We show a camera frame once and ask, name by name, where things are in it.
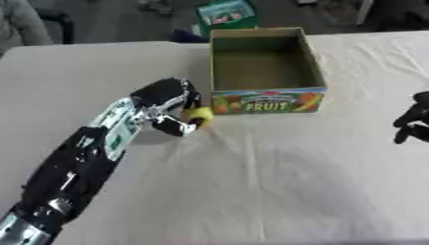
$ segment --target open box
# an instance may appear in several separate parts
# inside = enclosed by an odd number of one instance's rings
[[[216,114],[314,112],[326,90],[301,28],[212,31]]]

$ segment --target person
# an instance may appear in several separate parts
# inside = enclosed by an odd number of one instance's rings
[[[27,0],[0,0],[0,56],[13,47],[52,43],[44,23]]]

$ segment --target robot finger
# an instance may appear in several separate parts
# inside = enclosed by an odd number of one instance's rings
[[[409,136],[429,143],[429,127],[417,124],[403,126],[396,133],[395,143],[402,144]]]
[[[426,121],[427,108],[419,103],[415,103],[411,108],[394,122],[394,127],[404,127],[408,123],[416,121]]]

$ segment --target yellow ball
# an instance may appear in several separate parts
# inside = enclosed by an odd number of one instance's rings
[[[200,118],[203,119],[204,122],[201,126],[206,126],[213,118],[214,114],[210,107],[199,107],[195,109],[188,109],[183,112],[186,120],[189,121],[191,119]]]

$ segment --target white table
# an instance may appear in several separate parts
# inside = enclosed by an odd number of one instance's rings
[[[310,36],[315,114],[219,116],[186,139],[146,131],[56,244],[244,244],[429,236],[429,144],[392,142],[429,89],[429,33]],[[206,45],[18,48],[0,60],[0,212],[107,104],[159,78],[209,92]]]

